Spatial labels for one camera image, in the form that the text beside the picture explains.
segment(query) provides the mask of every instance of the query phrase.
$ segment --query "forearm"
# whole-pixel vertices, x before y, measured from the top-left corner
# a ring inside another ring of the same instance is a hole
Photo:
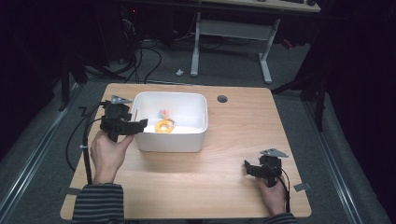
[[[88,185],[77,196],[72,223],[123,223],[123,221],[121,185]]]
[[[273,217],[269,217],[262,224],[296,224],[297,219],[292,213],[281,213]]]

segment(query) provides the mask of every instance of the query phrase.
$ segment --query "person's left hand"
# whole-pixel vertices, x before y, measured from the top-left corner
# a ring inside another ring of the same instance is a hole
[[[117,171],[125,160],[126,149],[133,140],[133,135],[127,135],[115,143],[102,130],[96,134],[91,146],[91,158],[96,168],[93,184],[114,182]]]

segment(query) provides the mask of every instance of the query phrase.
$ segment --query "gray carpet floor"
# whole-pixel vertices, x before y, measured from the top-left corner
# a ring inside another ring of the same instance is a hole
[[[282,46],[273,45],[268,58],[273,83],[266,85],[263,83],[257,56],[262,42],[249,42],[242,46],[234,43],[240,41],[237,39],[220,46],[204,42],[201,50],[199,76],[190,77],[192,46],[189,41],[179,42],[172,48],[153,41],[145,42],[146,48],[154,49],[161,54],[161,63],[148,77],[149,82],[274,89],[294,79],[309,50],[309,46],[287,50]],[[160,60],[160,56],[155,51],[143,49],[142,52],[142,63],[137,69],[141,81]],[[176,75],[178,69],[184,71],[182,76]],[[12,213],[7,217],[7,223],[68,223],[68,221],[62,220],[59,215],[65,190],[73,177],[73,172],[65,160],[65,146],[71,132],[81,120],[79,107],[91,108],[99,102],[106,85],[111,82],[119,81],[107,77],[90,76],[86,85],[73,91],[76,96],[63,113],[58,111],[62,103],[60,85],[55,87],[56,96],[54,99],[32,120],[18,142],[0,162],[0,199],[3,200],[17,180],[18,174],[22,172],[23,165],[29,161],[32,153],[40,146],[44,133],[56,119],[62,118],[52,140],[46,147],[43,160],[38,161],[37,170],[31,171],[33,177],[29,179],[26,188],[21,190],[24,192],[16,200],[15,206],[11,207]],[[135,75],[131,77],[130,82],[136,82]],[[343,136],[334,111],[332,111],[329,97],[326,98],[326,110],[323,116],[324,132],[318,133],[312,124],[312,117],[307,111],[307,108],[310,108],[315,102],[301,102],[297,93],[297,91],[286,91],[274,97],[302,180],[312,187],[306,192],[312,207],[312,215],[299,218],[299,222],[352,223],[343,206],[343,201],[340,200],[331,171],[326,165],[322,150],[323,143],[319,138],[319,136],[324,136],[348,186],[353,202],[358,208],[361,222],[390,223]],[[81,155],[79,149],[81,135],[81,129],[79,129],[69,148],[69,158],[74,166]],[[140,223],[178,223],[180,221],[145,220]],[[212,221],[243,223],[242,221],[246,220]],[[248,222],[257,223],[260,221],[252,219]]]

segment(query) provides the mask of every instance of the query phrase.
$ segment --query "round black hole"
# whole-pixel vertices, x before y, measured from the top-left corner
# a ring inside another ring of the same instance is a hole
[[[218,96],[218,101],[220,103],[226,103],[228,101],[228,98],[225,95],[220,95],[220,96]]]

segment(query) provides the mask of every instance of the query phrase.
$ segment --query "table top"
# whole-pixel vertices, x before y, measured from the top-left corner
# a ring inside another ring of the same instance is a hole
[[[134,99],[142,91],[202,94],[209,125],[199,152],[145,152],[132,142],[115,179],[124,188],[126,219],[269,217],[254,177],[246,175],[243,166],[244,160],[259,165],[260,151],[268,148],[289,154],[282,159],[282,168],[290,178],[291,212],[297,217],[310,216],[305,192],[293,188],[302,181],[268,89],[110,84],[103,100],[111,99],[112,94]],[[220,103],[219,95],[227,96],[228,102]],[[96,118],[103,114],[104,109],[99,109]],[[95,122],[89,143],[98,130],[99,122]],[[70,187],[82,189],[85,184],[81,157]],[[66,196],[62,218],[71,219],[75,199]]]
[[[202,0],[202,2],[232,4],[245,7],[265,7],[299,12],[320,12],[320,7],[318,6],[318,4],[314,4],[311,7],[306,3],[306,0],[304,0],[303,4],[286,2],[281,0],[266,0],[265,2],[261,2],[258,0]]]

